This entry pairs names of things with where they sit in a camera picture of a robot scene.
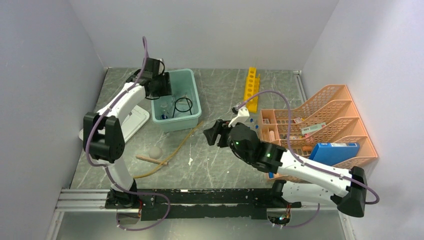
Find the mint green plastic bin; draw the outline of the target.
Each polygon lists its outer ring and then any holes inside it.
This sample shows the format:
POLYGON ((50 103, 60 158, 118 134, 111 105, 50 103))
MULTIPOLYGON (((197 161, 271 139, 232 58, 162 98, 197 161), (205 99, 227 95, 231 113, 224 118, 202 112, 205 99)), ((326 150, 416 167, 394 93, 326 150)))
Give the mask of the mint green plastic bin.
POLYGON ((202 115, 194 72, 184 68, 168 73, 172 94, 151 102, 151 118, 165 133, 194 128, 202 115))

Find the black wire ring stand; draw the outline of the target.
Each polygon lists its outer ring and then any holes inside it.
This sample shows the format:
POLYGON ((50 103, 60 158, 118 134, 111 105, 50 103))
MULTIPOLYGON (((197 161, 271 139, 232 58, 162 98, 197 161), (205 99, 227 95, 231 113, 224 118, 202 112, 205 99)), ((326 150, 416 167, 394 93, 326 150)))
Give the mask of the black wire ring stand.
POLYGON ((188 97, 180 97, 178 98, 173 105, 172 117, 186 117, 191 116, 193 114, 193 102, 188 97))

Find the yellow test tube rack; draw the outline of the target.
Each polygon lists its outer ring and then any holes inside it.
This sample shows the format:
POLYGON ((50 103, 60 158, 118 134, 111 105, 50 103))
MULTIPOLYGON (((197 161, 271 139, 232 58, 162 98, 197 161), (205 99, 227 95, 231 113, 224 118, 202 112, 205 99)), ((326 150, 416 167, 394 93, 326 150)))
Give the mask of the yellow test tube rack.
MULTIPOLYGON (((255 67, 250 67, 248 69, 248 74, 245 81, 245 89, 243 94, 243 100, 247 100, 252 97, 254 94, 259 92, 261 77, 260 74, 257 73, 257 69, 255 67)), ((250 100, 246 107, 250 113, 256 113, 258 111, 258 97, 254 97, 250 100)))

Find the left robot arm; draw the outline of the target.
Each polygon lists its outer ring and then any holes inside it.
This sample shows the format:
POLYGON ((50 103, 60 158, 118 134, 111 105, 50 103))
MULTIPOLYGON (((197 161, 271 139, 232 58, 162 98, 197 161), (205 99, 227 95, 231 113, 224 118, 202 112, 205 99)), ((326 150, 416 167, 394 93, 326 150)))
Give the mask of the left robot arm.
POLYGON ((138 203, 139 194, 122 159, 126 146, 123 121, 142 100, 157 100, 171 94, 170 75, 165 71, 164 61, 147 57, 111 102, 83 117, 83 150, 87 162, 104 169, 112 195, 126 208, 138 203))

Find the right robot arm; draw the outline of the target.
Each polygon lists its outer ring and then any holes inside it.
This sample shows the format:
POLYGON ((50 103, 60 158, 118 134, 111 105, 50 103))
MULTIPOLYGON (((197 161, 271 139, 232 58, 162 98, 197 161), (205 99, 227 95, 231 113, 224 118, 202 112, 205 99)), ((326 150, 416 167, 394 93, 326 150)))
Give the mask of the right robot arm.
POLYGON ((364 217, 368 204, 367 180, 361 167, 343 169, 301 157, 280 145, 260 140, 256 132, 243 123, 231 126, 229 121, 218 119, 203 134, 208 145, 229 147, 237 158, 260 172, 305 181, 275 181, 269 197, 275 207, 296 202, 329 204, 345 215, 364 217))

